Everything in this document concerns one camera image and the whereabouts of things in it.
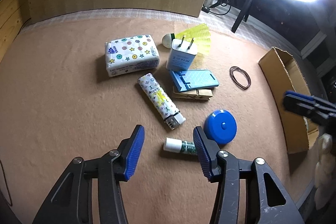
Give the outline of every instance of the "blue tape measure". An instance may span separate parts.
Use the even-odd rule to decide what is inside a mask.
[[[204,132],[208,139],[218,144],[227,144],[236,136],[236,120],[227,110],[215,110],[206,119]]]

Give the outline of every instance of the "tan felt surface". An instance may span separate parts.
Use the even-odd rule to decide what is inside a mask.
[[[193,128],[221,108],[238,125],[225,149],[241,159],[265,158],[298,200],[312,178],[315,151],[287,156],[278,110],[257,63],[266,50],[212,32],[210,56],[197,58],[192,68],[211,70],[220,86],[209,101],[174,99],[186,117],[174,131],[137,85],[148,71],[108,78],[104,42],[149,33],[161,57],[159,68],[150,72],[171,94],[165,69],[169,50],[160,45],[161,38],[188,27],[157,19],[106,18],[55,23],[17,36],[0,64],[0,157],[13,210],[24,224],[32,222],[72,158],[102,156],[128,138],[136,124],[145,127],[146,139],[135,175],[122,183],[129,223],[208,223],[217,185],[207,182],[195,158],[163,152],[162,144],[166,137],[192,140]],[[233,65],[249,73],[248,90],[230,79]],[[244,83],[243,76],[237,73],[237,78]],[[93,207],[97,219],[96,198]]]

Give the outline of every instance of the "white power adapter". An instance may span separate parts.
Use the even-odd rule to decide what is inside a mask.
[[[188,70],[195,56],[197,55],[197,45],[194,39],[191,42],[180,39],[173,39],[166,69],[173,71]]]

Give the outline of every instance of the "lighter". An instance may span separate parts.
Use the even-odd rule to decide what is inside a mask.
[[[185,121],[179,109],[151,73],[140,77],[138,83],[170,129],[177,128]]]

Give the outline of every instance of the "small bottle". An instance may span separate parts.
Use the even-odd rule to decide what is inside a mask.
[[[163,150],[174,153],[182,153],[195,156],[197,155],[196,147],[193,142],[182,141],[172,138],[166,139],[166,143],[163,145]]]

